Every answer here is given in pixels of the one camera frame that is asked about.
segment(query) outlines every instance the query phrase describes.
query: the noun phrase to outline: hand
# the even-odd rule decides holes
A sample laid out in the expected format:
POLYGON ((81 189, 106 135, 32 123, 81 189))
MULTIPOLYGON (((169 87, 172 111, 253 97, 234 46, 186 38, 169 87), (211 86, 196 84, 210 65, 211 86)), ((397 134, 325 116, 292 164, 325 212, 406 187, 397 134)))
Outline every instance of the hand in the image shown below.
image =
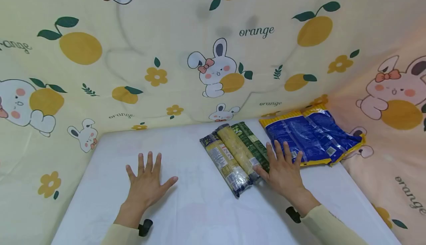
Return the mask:
POLYGON ((297 157, 292 163, 291 152, 287 142, 284 142, 284 152, 281 150, 280 143, 274 141, 275 158, 271 144, 266 144, 267 156, 269 159, 269 174, 260 166, 254 166, 253 169, 260 175, 274 191, 285 197, 294 208, 305 217, 311 209, 319 206, 319 201, 314 198, 302 183, 300 176, 300 162, 302 161, 302 152, 299 151, 297 157))
POLYGON ((115 224, 137 229, 146 209, 160 200, 177 182, 178 177, 171 177, 166 183, 160 185, 161 156, 161 153, 158 153, 153 169, 152 152, 148 153, 146 167, 143 164, 143 154, 139 153, 137 176, 129 165, 126 166, 131 188, 126 201, 121 205, 115 224))

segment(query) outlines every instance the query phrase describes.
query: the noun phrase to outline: table surface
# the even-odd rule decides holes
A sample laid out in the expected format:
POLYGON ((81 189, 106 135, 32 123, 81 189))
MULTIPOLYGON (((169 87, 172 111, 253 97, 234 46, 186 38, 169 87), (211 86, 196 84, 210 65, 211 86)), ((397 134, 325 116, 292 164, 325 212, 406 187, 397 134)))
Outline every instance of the table surface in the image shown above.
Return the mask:
MULTIPOLYGON (((269 141, 257 119, 245 122, 263 144, 269 141)), ((105 134, 52 244, 100 244, 129 191, 126 164, 137 170, 138 153, 149 150, 162 153, 162 183, 174 175, 179 181, 143 215, 154 225, 141 244, 319 244, 264 181, 233 196, 199 142, 223 123, 105 134)), ((304 167, 301 174, 306 188, 368 244, 400 244, 340 163, 304 167)))

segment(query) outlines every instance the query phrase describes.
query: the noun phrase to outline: finger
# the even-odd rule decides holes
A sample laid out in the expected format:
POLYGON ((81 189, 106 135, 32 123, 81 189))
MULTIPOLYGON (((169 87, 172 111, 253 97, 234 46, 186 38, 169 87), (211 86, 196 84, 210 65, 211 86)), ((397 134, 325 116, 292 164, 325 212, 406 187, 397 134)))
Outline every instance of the finger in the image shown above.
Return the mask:
POLYGON ((269 142, 266 143, 266 154, 269 160, 269 164, 274 164, 277 159, 275 158, 274 150, 272 150, 272 146, 269 142))
POLYGON ((148 152, 148 160, 146 161, 146 172, 152 172, 152 152, 148 152))
POLYGON ((145 166, 143 165, 143 153, 138 155, 138 175, 141 175, 145 172, 145 166))
POLYGON ((177 182, 178 179, 178 177, 171 177, 166 181, 166 183, 162 184, 160 186, 162 194, 166 194, 166 192, 177 182))
POLYGON ((126 165, 126 171, 127 171, 127 175, 129 176, 129 180, 131 180, 132 182, 135 178, 135 174, 133 173, 131 166, 126 165))
POLYGON ((294 161, 294 165, 297 167, 297 169, 300 169, 300 163, 302 163, 302 157, 303 157, 303 152, 299 151, 294 161))
POLYGON ((291 159, 291 152, 290 152, 290 147, 288 146, 288 142, 284 141, 283 143, 284 146, 284 152, 285 152, 285 161, 287 162, 287 164, 293 164, 292 159, 291 159))
POLYGON ((266 182, 269 182, 269 174, 259 165, 255 165, 253 170, 260 175, 266 182))
POLYGON ((275 140, 274 144, 275 144, 275 153, 277 154, 277 161, 278 162, 284 161, 283 150, 281 149, 280 143, 277 140, 275 140))
POLYGON ((155 159, 154 171, 152 173, 154 173, 155 175, 160 175, 160 169, 161 169, 161 153, 158 153, 157 158, 155 159))

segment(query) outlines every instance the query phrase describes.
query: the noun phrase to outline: plastic packaging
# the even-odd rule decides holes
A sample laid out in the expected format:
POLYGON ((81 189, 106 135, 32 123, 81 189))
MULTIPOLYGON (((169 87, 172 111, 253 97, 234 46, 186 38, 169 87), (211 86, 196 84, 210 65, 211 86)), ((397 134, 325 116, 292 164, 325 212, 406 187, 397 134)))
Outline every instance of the plastic packaging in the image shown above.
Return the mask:
POLYGON ((246 145, 252 155, 259 161, 262 168, 269 173, 269 162, 267 160, 266 147, 259 141, 244 122, 231 126, 232 130, 246 145))
POLYGON ((200 139, 236 198, 253 183, 215 132, 200 139))
POLYGON ((330 165, 339 162, 348 153, 358 150, 365 139, 344 132, 329 113, 325 105, 315 105, 302 113, 315 130, 315 135, 325 151, 330 155, 330 165))
POLYGON ((252 155, 249 149, 242 143, 241 139, 233 132, 229 124, 223 124, 218 127, 217 132, 219 138, 230 150, 235 160, 247 173, 250 180, 255 183, 260 176, 253 170, 253 166, 259 164, 259 161, 252 155))
POLYGON ((283 151, 283 142, 288 142, 293 162, 300 150, 303 152, 301 166, 331 162, 330 156, 314 134, 314 127, 309 124, 300 111, 292 111, 275 118, 260 119, 259 122, 272 143, 274 140, 280 142, 283 151))

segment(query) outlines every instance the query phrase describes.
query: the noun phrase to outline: bunny ear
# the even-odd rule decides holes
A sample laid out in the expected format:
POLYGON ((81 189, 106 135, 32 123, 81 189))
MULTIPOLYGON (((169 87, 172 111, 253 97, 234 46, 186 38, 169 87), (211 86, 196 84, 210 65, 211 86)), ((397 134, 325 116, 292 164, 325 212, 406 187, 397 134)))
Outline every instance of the bunny ear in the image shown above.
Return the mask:
POLYGON ((213 45, 213 54, 214 54, 214 57, 226 55, 226 40, 224 38, 220 38, 219 40, 216 40, 216 42, 213 45))
POLYGON ((399 59, 398 55, 392 56, 389 59, 386 59, 378 68, 377 71, 379 72, 390 72, 391 70, 393 70, 393 68, 395 68, 395 65, 397 64, 397 61, 399 59))
POLYGON ((197 51, 194 51, 193 53, 191 53, 187 61, 188 61, 188 66, 191 69, 197 68, 199 66, 204 66, 206 64, 206 59, 204 58, 204 56, 197 51))
POLYGON ((73 138, 78 139, 80 132, 75 127, 71 125, 70 127, 68 127, 67 131, 71 136, 73 136, 73 138))
POLYGON ((407 74, 423 77, 426 75, 426 56, 414 60, 407 69, 407 74))
POLYGON ((232 107, 231 110, 229 110, 231 113, 238 113, 239 107, 232 107))
POLYGON ((216 111, 224 111, 225 110, 226 105, 225 104, 218 104, 216 106, 216 111))
POLYGON ((90 127, 91 125, 93 125, 93 124, 95 124, 95 121, 93 121, 92 119, 90 119, 90 118, 86 118, 86 119, 84 119, 83 121, 82 121, 82 128, 88 128, 88 127, 90 127))
POLYGON ((367 130, 365 130, 363 127, 356 127, 350 133, 350 135, 355 137, 359 137, 361 134, 367 134, 367 130))

